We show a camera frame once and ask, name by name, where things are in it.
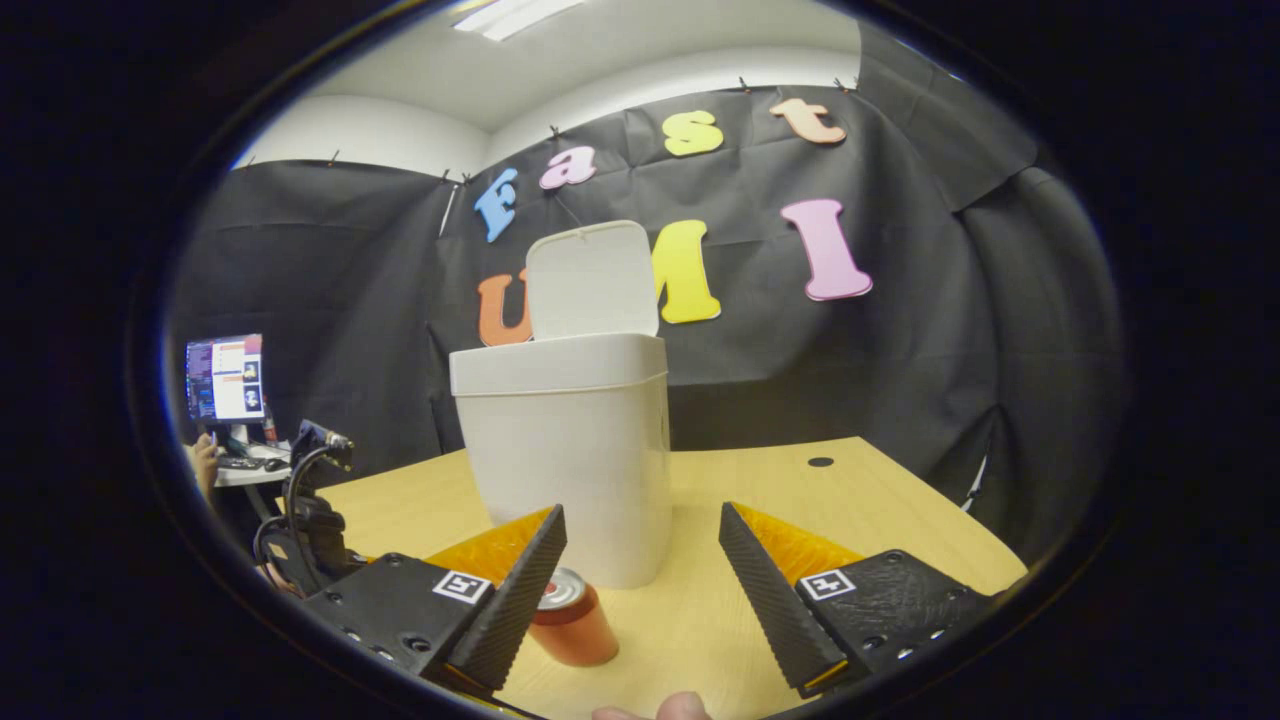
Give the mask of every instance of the red bottle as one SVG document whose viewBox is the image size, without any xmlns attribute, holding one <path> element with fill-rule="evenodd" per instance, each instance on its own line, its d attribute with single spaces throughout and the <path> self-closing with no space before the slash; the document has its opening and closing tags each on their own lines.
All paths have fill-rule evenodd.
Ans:
<svg viewBox="0 0 1280 720">
<path fill-rule="evenodd" d="M 618 653 L 595 588 L 567 568 L 552 573 L 529 634 L 548 655 L 576 667 L 602 665 Z"/>
</svg>

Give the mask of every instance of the monitor screen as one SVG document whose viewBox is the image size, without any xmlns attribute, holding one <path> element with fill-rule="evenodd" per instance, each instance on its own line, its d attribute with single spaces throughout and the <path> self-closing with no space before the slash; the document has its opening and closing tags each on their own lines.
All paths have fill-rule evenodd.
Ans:
<svg viewBox="0 0 1280 720">
<path fill-rule="evenodd" d="M 188 342 L 187 410 L 197 423 L 261 421 L 262 336 Z"/>
</svg>

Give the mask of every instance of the white wall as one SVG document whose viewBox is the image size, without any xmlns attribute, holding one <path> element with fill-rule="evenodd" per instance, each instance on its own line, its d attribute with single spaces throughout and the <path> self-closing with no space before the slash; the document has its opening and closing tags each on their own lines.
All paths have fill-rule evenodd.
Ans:
<svg viewBox="0 0 1280 720">
<path fill-rule="evenodd" d="M 809 47 L 733 47 L 682 55 L 585 85 L 485 133 L 425 108 L 357 95 L 303 97 L 237 160 L 369 163 L 451 178 L 475 174 L 547 138 L 549 126 L 568 129 L 600 115 L 690 92 L 748 85 L 818 85 L 833 78 L 856 86 L 861 56 Z"/>
<path fill-rule="evenodd" d="M 854 87 L 860 69 L 861 54 L 812 47 L 731 47 L 672 58 L 585 85 L 526 113 L 493 135 L 484 165 L 545 140 L 549 126 L 564 131 L 654 100 L 739 87 L 739 76 L 749 86 L 835 87 L 832 81 L 838 77 Z"/>
<path fill-rule="evenodd" d="M 356 95 L 303 97 L 280 115 L 236 161 L 369 163 L 451 178 L 484 168 L 489 133 L 416 105 Z"/>
</svg>

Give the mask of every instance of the wooden table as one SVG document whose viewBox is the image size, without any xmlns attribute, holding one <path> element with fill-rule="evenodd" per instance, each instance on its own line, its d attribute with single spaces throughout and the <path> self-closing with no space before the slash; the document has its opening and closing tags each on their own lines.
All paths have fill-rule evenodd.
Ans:
<svg viewBox="0 0 1280 720">
<path fill-rule="evenodd" d="M 835 464 L 808 464 L 819 456 Z M 698 691 L 716 720 L 800 705 L 717 541 L 726 500 L 861 555 L 905 550 L 983 593 L 1027 573 L 980 524 L 861 438 L 677 452 L 671 484 L 672 551 L 658 579 L 640 589 L 600 589 L 618 656 L 599 667 L 567 667 L 526 639 L 500 700 L 556 720 L 585 720 L 604 705 L 652 717 L 663 698 L 685 689 Z M 426 557 L 492 527 L 466 451 L 320 495 L 346 516 L 347 546 L 366 555 Z"/>
</svg>

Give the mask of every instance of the blue letter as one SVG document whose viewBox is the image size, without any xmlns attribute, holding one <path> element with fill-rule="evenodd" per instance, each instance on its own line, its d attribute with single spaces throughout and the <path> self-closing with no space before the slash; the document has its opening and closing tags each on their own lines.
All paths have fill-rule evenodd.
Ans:
<svg viewBox="0 0 1280 720">
<path fill-rule="evenodd" d="M 507 168 L 498 176 L 498 179 L 493 181 L 489 190 L 484 191 L 484 195 L 476 200 L 475 209 L 480 210 L 484 224 L 489 225 L 489 234 L 485 237 L 486 242 L 498 240 L 502 231 L 507 229 L 512 218 L 516 217 L 515 210 L 507 209 L 508 205 L 516 202 L 516 188 L 511 187 L 511 181 L 513 179 L 516 179 L 516 168 Z"/>
</svg>

